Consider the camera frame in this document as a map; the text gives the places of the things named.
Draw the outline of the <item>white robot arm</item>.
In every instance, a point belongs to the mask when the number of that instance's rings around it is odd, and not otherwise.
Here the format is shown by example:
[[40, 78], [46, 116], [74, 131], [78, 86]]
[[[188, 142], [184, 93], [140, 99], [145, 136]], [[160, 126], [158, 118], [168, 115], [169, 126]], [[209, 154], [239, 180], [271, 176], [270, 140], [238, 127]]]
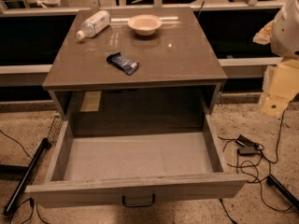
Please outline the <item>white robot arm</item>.
[[265, 115], [279, 118], [299, 93], [299, 0], [287, 0], [253, 41], [269, 43], [271, 51], [282, 58], [276, 66], [267, 66], [259, 101]]

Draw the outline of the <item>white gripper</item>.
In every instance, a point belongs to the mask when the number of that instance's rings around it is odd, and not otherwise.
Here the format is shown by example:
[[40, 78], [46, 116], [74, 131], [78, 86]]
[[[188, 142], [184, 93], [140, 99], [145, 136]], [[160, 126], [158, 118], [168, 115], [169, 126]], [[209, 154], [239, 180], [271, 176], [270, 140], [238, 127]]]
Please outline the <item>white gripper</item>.
[[263, 93], [259, 101], [261, 111], [267, 116], [279, 118], [298, 93], [298, 60], [283, 60], [276, 66], [269, 65], [263, 76]]

